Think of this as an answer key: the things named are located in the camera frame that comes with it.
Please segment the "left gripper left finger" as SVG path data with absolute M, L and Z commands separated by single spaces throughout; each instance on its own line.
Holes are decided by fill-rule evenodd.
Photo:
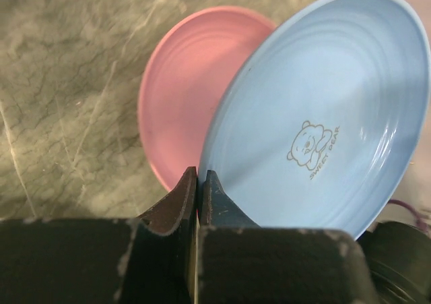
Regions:
M 135 218 L 1 222 L 2 303 L 192 303 L 197 174 Z

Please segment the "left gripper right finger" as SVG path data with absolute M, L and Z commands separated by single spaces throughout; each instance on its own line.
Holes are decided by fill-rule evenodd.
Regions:
M 347 233 L 257 226 L 216 172 L 201 188 L 199 303 L 378 303 L 364 254 Z

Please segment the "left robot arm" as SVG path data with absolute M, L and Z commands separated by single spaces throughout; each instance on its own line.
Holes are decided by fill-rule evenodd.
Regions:
M 1 223 L 2 303 L 429 303 L 430 238 L 258 227 L 216 172 L 137 218 Z

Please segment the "pink plate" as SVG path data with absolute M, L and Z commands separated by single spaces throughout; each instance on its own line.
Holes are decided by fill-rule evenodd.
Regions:
M 143 73 L 137 121 L 147 161 L 166 190 L 198 166 L 220 98 L 275 28 L 253 10 L 215 6 L 181 20 L 157 44 Z

